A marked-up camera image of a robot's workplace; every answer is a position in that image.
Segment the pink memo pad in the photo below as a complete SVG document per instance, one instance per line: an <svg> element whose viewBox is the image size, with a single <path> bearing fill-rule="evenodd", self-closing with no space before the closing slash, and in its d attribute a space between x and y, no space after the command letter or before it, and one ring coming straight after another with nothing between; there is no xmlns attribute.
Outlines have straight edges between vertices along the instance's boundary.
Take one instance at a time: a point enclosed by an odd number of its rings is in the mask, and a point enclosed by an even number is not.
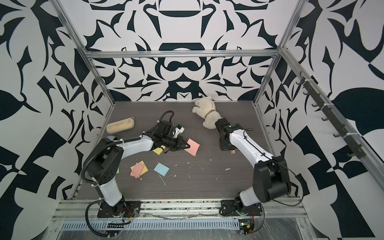
<svg viewBox="0 0 384 240"><path fill-rule="evenodd" d="M189 139L187 141L187 144L190 146L189 148L185 149L185 151L189 154L191 154L192 156L196 156L197 155L197 152L198 152L198 149L200 147L200 144L196 143L195 141L193 141L192 139Z"/></svg>

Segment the yellow memo pad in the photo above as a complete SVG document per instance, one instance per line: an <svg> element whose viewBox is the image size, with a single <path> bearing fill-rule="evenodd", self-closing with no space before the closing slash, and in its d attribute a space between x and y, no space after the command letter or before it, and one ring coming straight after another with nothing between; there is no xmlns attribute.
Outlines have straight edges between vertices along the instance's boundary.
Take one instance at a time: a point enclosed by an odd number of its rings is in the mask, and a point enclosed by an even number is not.
<svg viewBox="0 0 384 240"><path fill-rule="evenodd" d="M159 148L154 149L153 152L154 152L155 154L157 154L157 155L160 155L160 154L162 154L162 153L164 152L165 149L166 149L165 146L161 146L161 147L159 147Z"/></svg>

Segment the blue memo pad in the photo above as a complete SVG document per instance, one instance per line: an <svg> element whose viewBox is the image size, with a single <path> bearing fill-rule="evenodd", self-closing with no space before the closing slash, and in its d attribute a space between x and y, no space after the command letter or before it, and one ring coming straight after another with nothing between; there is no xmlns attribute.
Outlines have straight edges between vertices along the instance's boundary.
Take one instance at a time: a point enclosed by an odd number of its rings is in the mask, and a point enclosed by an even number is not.
<svg viewBox="0 0 384 240"><path fill-rule="evenodd" d="M169 172L169 168L161 163L157 163L157 165L154 168L154 171L158 173L159 175L165 177L166 174Z"/></svg>

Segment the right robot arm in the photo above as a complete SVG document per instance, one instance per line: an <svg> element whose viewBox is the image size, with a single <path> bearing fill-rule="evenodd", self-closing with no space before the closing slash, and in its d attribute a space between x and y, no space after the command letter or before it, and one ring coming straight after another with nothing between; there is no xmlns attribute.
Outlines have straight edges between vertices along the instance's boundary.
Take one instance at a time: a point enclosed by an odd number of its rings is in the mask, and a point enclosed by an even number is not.
<svg viewBox="0 0 384 240"><path fill-rule="evenodd" d="M239 150L254 168L252 186L238 196L242 207L267 203L291 192L289 169L284 157L276 157L264 150L239 124L221 118L215 126L220 134L221 150Z"/></svg>

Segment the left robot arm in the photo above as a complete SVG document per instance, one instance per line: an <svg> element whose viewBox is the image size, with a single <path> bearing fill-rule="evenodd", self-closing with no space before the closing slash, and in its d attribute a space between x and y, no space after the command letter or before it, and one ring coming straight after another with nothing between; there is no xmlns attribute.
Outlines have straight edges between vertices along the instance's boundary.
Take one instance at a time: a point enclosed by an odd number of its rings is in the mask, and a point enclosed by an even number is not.
<svg viewBox="0 0 384 240"><path fill-rule="evenodd" d="M136 138L127 140L103 138L85 160L81 178L83 182L97 188L102 203L117 211L123 208L125 202L116 182L121 160L162 146L172 152L191 147L168 121L160 121L154 129Z"/></svg>

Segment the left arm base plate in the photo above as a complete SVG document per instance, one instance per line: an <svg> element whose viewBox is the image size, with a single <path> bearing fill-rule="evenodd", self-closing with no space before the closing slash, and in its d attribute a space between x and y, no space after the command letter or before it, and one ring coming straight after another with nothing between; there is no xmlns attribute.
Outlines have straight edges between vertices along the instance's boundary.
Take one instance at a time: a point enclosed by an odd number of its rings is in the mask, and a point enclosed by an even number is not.
<svg viewBox="0 0 384 240"><path fill-rule="evenodd" d="M141 211L141 201L120 201L116 206L111 207L102 202L97 217L100 219L123 217L131 218L138 216Z"/></svg>

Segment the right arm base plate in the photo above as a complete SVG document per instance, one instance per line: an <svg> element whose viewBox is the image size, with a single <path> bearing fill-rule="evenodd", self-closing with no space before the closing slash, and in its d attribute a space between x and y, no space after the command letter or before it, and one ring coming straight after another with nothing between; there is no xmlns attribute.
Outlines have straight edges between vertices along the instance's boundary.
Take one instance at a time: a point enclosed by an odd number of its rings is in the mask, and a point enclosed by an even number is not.
<svg viewBox="0 0 384 240"><path fill-rule="evenodd" d="M234 200L221 200L219 214L224 217L252 217L262 215L262 205L260 203L246 207L239 198Z"/></svg>

